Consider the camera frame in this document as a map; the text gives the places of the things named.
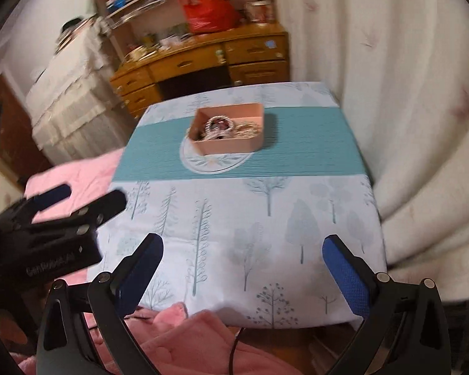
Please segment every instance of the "pink fabric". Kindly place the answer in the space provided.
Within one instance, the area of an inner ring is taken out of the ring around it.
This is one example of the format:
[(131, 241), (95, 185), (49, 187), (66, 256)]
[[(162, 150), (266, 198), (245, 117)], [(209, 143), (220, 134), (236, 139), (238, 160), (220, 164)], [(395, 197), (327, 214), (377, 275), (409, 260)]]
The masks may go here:
[[(106, 194), (123, 151), (124, 149), (117, 149), (97, 158), (65, 163), (32, 176), (26, 184), (24, 192), (26, 198), (43, 193), (63, 183), (68, 183), (71, 186), (69, 198), (38, 213), (33, 221), (69, 216), (73, 211)], [(63, 279), (73, 285), (85, 282), (86, 278), (87, 270), (82, 269), (66, 275)]]
[[(182, 303), (157, 313), (141, 309), (125, 320), (144, 353), (162, 375), (225, 375), (235, 336), (213, 313), (203, 311), (188, 318)], [(118, 374), (98, 329), (91, 331), (106, 369)], [(35, 358), (19, 364), (26, 375), (35, 375)], [(301, 375), (280, 359), (238, 343), (234, 373), (239, 375)]]

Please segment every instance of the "red plastic bag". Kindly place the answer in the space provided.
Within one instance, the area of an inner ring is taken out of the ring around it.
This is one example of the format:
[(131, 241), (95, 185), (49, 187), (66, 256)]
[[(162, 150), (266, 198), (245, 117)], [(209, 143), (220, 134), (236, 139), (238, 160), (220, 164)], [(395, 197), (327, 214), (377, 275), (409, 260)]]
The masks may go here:
[(182, 4), (190, 32), (195, 34), (227, 31), (240, 21), (240, 14), (226, 0), (182, 0)]

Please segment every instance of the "open box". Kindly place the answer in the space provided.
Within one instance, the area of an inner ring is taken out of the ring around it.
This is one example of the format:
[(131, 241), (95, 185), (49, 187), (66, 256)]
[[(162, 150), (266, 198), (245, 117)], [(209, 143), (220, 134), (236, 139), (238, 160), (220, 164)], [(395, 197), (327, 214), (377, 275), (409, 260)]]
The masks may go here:
[[(260, 132), (252, 138), (224, 138), (200, 141), (199, 136), (204, 131), (206, 122), (216, 115), (225, 115), (233, 120), (235, 124), (247, 121), (256, 122), (260, 127)], [(249, 103), (199, 108), (196, 110), (189, 128), (188, 138), (194, 150), (200, 155), (252, 153), (257, 151), (264, 143), (264, 106), (260, 103)]]

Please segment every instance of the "white curtain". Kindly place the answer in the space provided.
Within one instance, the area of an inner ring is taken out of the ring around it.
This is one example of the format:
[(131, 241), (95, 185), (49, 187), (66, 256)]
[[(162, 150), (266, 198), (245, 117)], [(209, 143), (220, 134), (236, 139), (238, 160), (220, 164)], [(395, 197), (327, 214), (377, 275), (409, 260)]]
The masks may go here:
[(356, 136), (396, 280), (469, 298), (469, 5), (276, 0), (293, 80), (326, 81)]

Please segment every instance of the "screw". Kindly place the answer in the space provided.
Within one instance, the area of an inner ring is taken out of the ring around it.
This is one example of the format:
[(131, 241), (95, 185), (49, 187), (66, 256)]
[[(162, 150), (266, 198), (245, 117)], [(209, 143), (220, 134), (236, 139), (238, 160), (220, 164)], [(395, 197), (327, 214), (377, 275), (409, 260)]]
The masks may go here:
[(434, 281), (432, 279), (424, 279), (424, 285), (426, 285), (426, 287), (428, 287), (429, 289), (432, 289), (436, 286), (436, 284), (434, 283)]
[(110, 275), (109, 272), (101, 272), (101, 273), (98, 275), (98, 282), (99, 282), (99, 283), (108, 282), (108, 280), (109, 280), (110, 277), (111, 277), (111, 275)]
[(64, 282), (62, 280), (56, 280), (54, 282), (53, 288), (54, 289), (61, 289), (64, 286)]
[(77, 235), (84, 235), (90, 228), (90, 225), (84, 224), (78, 227), (78, 230), (76, 230)]
[(383, 283), (387, 283), (391, 280), (391, 277), (385, 272), (379, 272), (377, 274), (377, 279)]

